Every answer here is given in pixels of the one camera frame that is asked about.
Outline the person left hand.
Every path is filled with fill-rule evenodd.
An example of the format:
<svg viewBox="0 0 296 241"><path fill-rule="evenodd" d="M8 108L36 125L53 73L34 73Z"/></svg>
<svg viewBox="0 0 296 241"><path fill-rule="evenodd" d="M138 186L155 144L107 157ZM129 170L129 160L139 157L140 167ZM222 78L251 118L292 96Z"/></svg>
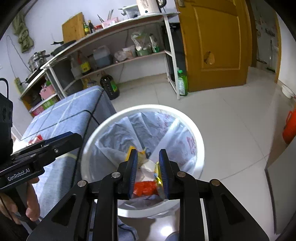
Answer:
<svg viewBox="0 0 296 241"><path fill-rule="evenodd" d="M38 183L39 177L33 178L27 182L27 210L26 216L31 221L37 221L40 216L40 205L34 187L32 184ZM20 220L16 217L18 208L10 197L1 193L1 213L8 219L13 220L16 224L20 225Z"/></svg>

